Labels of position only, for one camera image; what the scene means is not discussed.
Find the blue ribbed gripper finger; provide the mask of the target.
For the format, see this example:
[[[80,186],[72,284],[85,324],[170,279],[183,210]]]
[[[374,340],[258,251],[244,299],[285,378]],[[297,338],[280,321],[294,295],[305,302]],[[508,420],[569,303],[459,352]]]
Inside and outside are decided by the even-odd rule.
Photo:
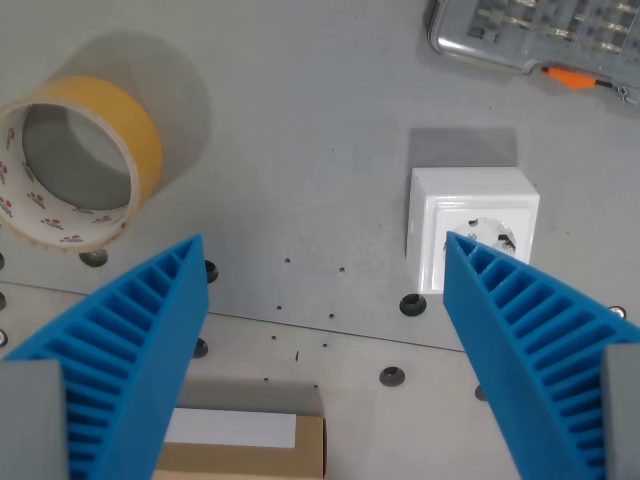
[[[152,477],[208,308],[203,242],[194,235],[6,355],[61,368],[71,478]]]
[[[600,372],[639,329],[469,237],[445,242],[443,303],[523,479],[603,479]]]

